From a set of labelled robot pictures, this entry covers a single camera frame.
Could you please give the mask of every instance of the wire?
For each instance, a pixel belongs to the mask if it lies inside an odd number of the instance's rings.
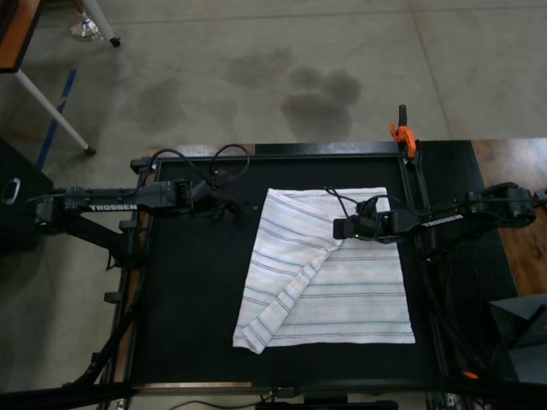
[[[359,202],[357,202],[355,199],[351,199],[351,198],[348,198],[347,196],[342,196],[342,195],[338,194],[336,192],[336,190],[334,188],[332,188],[331,186],[324,186],[323,189],[326,191],[327,194],[335,196],[338,199],[338,202],[340,202],[340,206],[342,207],[342,210],[344,211],[345,217],[349,218],[350,215],[348,214],[348,211],[346,210],[345,205],[342,202],[342,200],[345,199],[346,201],[350,201],[350,202],[353,202],[355,204],[357,204]]]
[[[128,197],[128,196],[134,195],[138,190],[140,190],[144,186],[144,184],[146,184],[146,179],[150,175],[150,171],[152,170],[152,167],[156,163],[157,157],[160,156],[163,153],[166,153],[166,152],[169,152],[171,154],[175,154],[179,158],[186,161],[186,163],[191,167],[191,169],[194,171],[194,173],[196,173],[197,176],[199,176],[199,178],[201,178],[203,181],[205,181],[207,183],[207,185],[213,186],[213,181],[211,179],[207,178],[199,169],[197,169],[196,165],[194,165],[194,163],[192,161],[190,161],[184,154],[180,153],[176,149],[164,148],[164,149],[160,149],[157,152],[155,152],[154,155],[150,158],[150,160],[148,162],[148,166],[146,168],[146,171],[144,172],[144,176],[141,179],[140,183],[137,185],[137,188],[135,188],[134,190],[132,190],[130,192],[127,192],[122,197]]]
[[[35,202],[35,201],[39,201],[40,199],[63,198],[63,197],[65,197],[65,196],[68,196],[68,194],[63,193],[63,194],[47,194],[47,195],[40,195],[40,196],[35,196],[35,197],[33,197],[33,198],[28,198],[28,199],[26,199],[23,203]]]
[[[407,204],[404,203],[403,201],[401,201],[399,198],[397,198],[396,196],[391,196],[391,195],[386,195],[386,194],[383,194],[383,195],[375,195],[371,198],[368,198],[364,204],[361,206],[361,209],[359,211],[359,218],[361,218],[361,215],[363,213],[363,211],[365,210],[365,208],[367,207],[367,205],[371,202],[371,201],[374,201],[374,200],[377,200],[377,199],[380,199],[380,198],[387,198],[387,199],[391,199],[392,201],[395,201],[395,202],[398,202],[400,203],[401,205],[403,205],[403,208],[408,210],[410,213],[414,214],[414,215],[417,215],[416,212],[414,212],[412,209],[410,209],[409,207],[407,207]]]
[[[257,401],[257,402],[254,402],[254,403],[244,404],[244,405],[240,405],[240,406],[221,406],[221,405],[214,404],[214,403],[207,403],[206,401],[191,400],[191,401],[185,401],[184,403],[180,403],[180,404],[177,404],[175,406],[172,406],[168,410],[176,410],[177,408],[188,406],[189,404],[202,404],[204,406],[219,408],[220,410],[238,410],[240,408],[258,406],[259,404],[262,404],[263,402],[265,402],[268,399],[271,399],[272,397],[274,397],[274,395],[269,395],[263,401]]]
[[[244,153],[245,153],[245,157],[247,159],[247,162],[245,163],[245,166],[243,168],[243,170],[237,174],[235,177],[231,177],[226,183],[224,184],[217,184],[215,182],[216,180],[216,174],[217,174],[217,171],[215,171],[213,169],[213,165],[215,164],[216,160],[218,159],[219,155],[222,154],[222,152],[224,152],[226,149],[228,148],[239,148],[241,149]],[[211,159],[211,163],[209,164],[209,175],[211,176],[211,179],[213,180],[213,183],[215,184],[215,186],[217,187],[220,187],[220,186],[224,186],[224,185],[228,185],[230,184],[231,182],[235,181],[236,179],[238,179],[239,177],[243,176],[244,173],[247,172],[247,169],[249,168],[249,164],[250,164],[250,154],[249,154],[249,151],[243,146],[243,145],[239,145],[238,143],[229,143],[228,145],[225,145],[223,146],[221,149],[219,149],[218,151],[216,151],[216,154],[213,155],[213,158]]]
[[[483,401],[480,401],[479,399],[471,399],[473,403],[478,405],[482,410],[486,410],[486,404]]]

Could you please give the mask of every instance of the concrete floor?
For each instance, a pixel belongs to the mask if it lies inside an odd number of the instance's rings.
[[[547,0],[101,4],[121,48],[74,41],[74,10],[46,9],[23,64],[55,104],[77,69],[64,114],[97,155],[59,129],[44,169],[57,186],[133,186],[129,161],[150,146],[390,140],[400,103],[422,140],[544,137]],[[0,76],[0,136],[35,162],[49,125]],[[106,256],[61,236],[0,261],[0,391],[85,369],[111,326],[102,298],[119,273],[104,271]]]

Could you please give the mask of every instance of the striped towel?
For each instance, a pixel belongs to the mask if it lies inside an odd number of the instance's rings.
[[[360,202],[386,190],[338,193]],[[387,199],[377,209],[388,210]],[[234,347],[415,342],[396,244],[333,239],[332,221],[343,217],[323,190],[268,191]]]

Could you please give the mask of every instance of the white table leg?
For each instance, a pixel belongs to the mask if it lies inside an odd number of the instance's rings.
[[[36,85],[21,71],[19,70],[15,73],[15,77],[21,82],[23,87],[25,87],[28,92],[32,94],[34,98],[45,108],[45,110],[50,113],[50,115],[62,126],[68,134],[74,138],[74,140],[84,149],[85,153],[88,155],[94,155],[95,150],[88,145],[88,143],[72,128],[68,121],[65,120],[65,117],[56,110],[56,108],[48,101],[44,94],[38,89]]]
[[[106,17],[104,17],[103,11],[97,4],[96,0],[82,0],[84,5],[87,7],[91,18],[95,21],[95,24],[99,27],[101,34],[105,37],[114,47],[120,47],[120,38],[114,35],[112,27],[107,22]]]

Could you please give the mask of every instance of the floor stain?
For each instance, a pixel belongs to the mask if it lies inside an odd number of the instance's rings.
[[[147,85],[137,98],[135,120],[149,132],[169,130],[185,121],[185,112],[179,101],[179,79],[164,79]]]
[[[291,73],[289,80],[294,88],[313,90],[321,86],[323,78],[317,68],[299,67]]]
[[[281,110],[291,132],[302,140],[334,141],[350,135],[348,109],[319,93],[288,96]]]
[[[353,105],[361,98],[361,83],[345,71],[329,73],[321,86],[325,95],[340,105]]]
[[[293,61],[294,57],[288,49],[240,57],[230,62],[226,79],[244,88],[262,88],[277,80]]]
[[[234,121],[238,114],[238,104],[230,98],[210,99],[205,108],[219,126],[227,132],[232,141],[239,141]]]
[[[299,140],[330,142],[350,135],[349,106],[361,98],[361,83],[356,78],[342,70],[323,75],[300,67],[289,80],[293,87],[309,91],[289,95],[281,105],[289,129]]]

